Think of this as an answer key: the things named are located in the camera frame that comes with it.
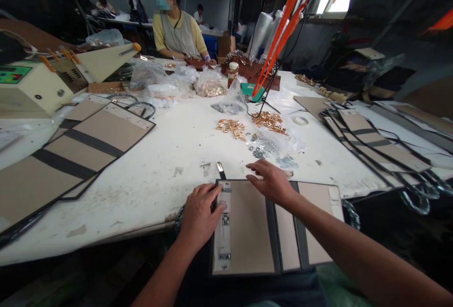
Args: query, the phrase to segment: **face mask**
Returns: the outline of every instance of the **face mask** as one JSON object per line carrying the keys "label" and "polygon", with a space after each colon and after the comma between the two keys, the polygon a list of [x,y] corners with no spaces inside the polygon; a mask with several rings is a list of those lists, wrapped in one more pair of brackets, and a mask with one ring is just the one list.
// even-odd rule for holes
{"label": "face mask", "polygon": [[157,7],[162,11],[171,10],[171,6],[168,4],[167,0],[156,0]]}

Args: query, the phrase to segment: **small bottle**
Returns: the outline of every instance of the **small bottle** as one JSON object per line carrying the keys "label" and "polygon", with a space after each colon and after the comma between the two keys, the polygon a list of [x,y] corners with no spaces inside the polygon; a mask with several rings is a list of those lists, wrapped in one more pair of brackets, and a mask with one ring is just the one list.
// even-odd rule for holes
{"label": "small bottle", "polygon": [[238,71],[239,64],[235,62],[230,62],[228,65],[228,88],[230,88],[233,80],[237,78]]}

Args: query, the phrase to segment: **gray apron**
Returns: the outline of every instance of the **gray apron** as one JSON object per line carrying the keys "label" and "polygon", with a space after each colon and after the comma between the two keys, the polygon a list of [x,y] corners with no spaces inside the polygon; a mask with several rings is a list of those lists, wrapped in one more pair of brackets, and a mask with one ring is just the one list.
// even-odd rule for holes
{"label": "gray apron", "polygon": [[168,15],[164,14],[161,16],[165,46],[170,51],[182,53],[187,57],[199,56],[200,53],[192,37],[190,25],[192,17],[183,10],[181,13],[181,20],[183,21],[181,28],[174,28],[168,19]]}

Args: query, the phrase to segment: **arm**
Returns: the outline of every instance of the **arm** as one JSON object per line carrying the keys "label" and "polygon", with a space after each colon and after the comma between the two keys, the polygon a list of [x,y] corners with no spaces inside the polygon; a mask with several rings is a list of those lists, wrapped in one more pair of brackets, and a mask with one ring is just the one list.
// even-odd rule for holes
{"label": "arm", "polygon": [[[206,57],[209,57],[208,48],[206,47],[203,39],[203,34],[201,34],[201,29],[198,27],[195,19],[191,20],[190,29],[192,32],[193,41],[195,41],[198,52],[201,54],[203,59],[206,60]],[[207,59],[207,62],[211,65],[217,65],[217,62],[210,57]]]}
{"label": "arm", "polygon": [[154,42],[157,51],[166,58],[186,60],[186,56],[179,52],[170,51],[165,45],[164,30],[162,29],[162,19],[155,14],[152,18],[152,30],[154,31]]}
{"label": "arm", "polygon": [[452,306],[453,295],[397,255],[293,190],[285,173],[265,160],[248,168],[247,179],[266,197],[296,216],[336,264],[378,306]]}
{"label": "arm", "polygon": [[211,204],[222,190],[214,184],[196,187],[187,198],[181,232],[132,307],[173,306],[179,286],[195,254],[211,238],[225,205],[211,214]]}

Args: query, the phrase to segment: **hand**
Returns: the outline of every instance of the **hand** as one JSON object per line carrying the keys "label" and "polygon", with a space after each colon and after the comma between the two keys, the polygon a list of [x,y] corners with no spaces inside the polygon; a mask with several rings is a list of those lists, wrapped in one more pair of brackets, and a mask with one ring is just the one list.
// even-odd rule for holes
{"label": "hand", "polygon": [[268,199],[275,204],[287,209],[292,202],[300,196],[291,186],[283,170],[269,163],[264,159],[247,164],[247,168],[252,169],[258,176],[247,175],[247,179]]}
{"label": "hand", "polygon": [[183,223],[178,238],[195,252],[209,241],[222,212],[227,207],[225,204],[218,205],[211,214],[211,204],[222,190],[221,185],[214,187],[215,184],[202,184],[196,187],[185,203]]}
{"label": "hand", "polygon": [[187,57],[179,52],[173,52],[173,58],[180,61],[187,60]]}

